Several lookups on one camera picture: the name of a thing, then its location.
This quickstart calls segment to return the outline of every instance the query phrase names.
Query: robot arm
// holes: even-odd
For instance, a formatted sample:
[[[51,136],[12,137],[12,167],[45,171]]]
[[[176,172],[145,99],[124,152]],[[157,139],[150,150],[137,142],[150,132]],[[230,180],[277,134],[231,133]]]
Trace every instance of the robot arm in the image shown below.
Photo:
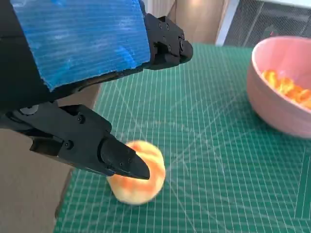
[[[75,167],[104,175],[149,178],[149,169],[135,151],[118,141],[111,124],[83,105],[57,106],[57,99],[83,88],[112,81],[143,69],[177,66],[192,58],[183,31],[167,17],[141,11],[148,37],[150,60],[122,71],[86,77],[53,90],[40,76],[34,53],[12,4],[0,2],[0,128],[31,137],[30,150]]]

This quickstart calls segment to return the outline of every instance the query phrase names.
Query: green cutting mat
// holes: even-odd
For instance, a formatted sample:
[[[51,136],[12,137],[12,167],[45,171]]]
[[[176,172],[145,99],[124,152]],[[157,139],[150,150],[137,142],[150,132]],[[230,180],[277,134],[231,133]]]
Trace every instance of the green cutting mat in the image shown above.
[[[132,207],[114,198],[104,176],[75,170],[55,232],[311,232],[311,142],[253,113],[250,56],[195,45],[185,65],[103,84],[95,111],[122,142],[161,149],[164,187]]]

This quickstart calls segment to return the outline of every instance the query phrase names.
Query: orange fruit pieces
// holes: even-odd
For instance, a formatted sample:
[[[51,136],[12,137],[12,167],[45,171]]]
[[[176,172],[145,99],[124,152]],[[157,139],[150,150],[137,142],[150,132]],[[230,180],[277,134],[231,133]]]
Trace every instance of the orange fruit pieces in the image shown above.
[[[310,99],[310,97],[311,97],[311,91],[308,89],[305,89],[296,95],[295,101],[297,103],[302,103]]]
[[[294,82],[291,79],[284,77],[279,80],[279,86],[276,89],[283,95],[286,95],[294,87]]]
[[[277,79],[277,73],[273,70],[266,70],[263,72],[263,77],[268,81],[269,85],[272,88],[277,88],[279,86],[279,82]]]
[[[311,109],[311,90],[303,89],[295,85],[290,78],[279,78],[277,72],[274,70],[265,70],[262,75],[269,85],[277,92],[299,103],[301,106]]]

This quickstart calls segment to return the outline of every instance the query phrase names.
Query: blue foam padding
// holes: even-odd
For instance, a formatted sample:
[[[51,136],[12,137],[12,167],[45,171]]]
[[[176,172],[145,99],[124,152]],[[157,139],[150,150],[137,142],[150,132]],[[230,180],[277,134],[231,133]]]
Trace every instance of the blue foam padding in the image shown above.
[[[138,0],[11,0],[50,90],[150,61]]]

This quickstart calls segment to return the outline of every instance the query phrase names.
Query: pink bowl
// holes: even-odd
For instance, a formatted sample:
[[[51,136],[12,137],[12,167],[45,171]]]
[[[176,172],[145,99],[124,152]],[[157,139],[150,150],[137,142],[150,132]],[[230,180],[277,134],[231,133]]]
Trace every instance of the pink bowl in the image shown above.
[[[311,39],[280,36],[259,42],[247,73],[248,98],[258,115],[279,131],[311,138],[311,111],[272,89],[261,75],[267,69],[311,89]]]

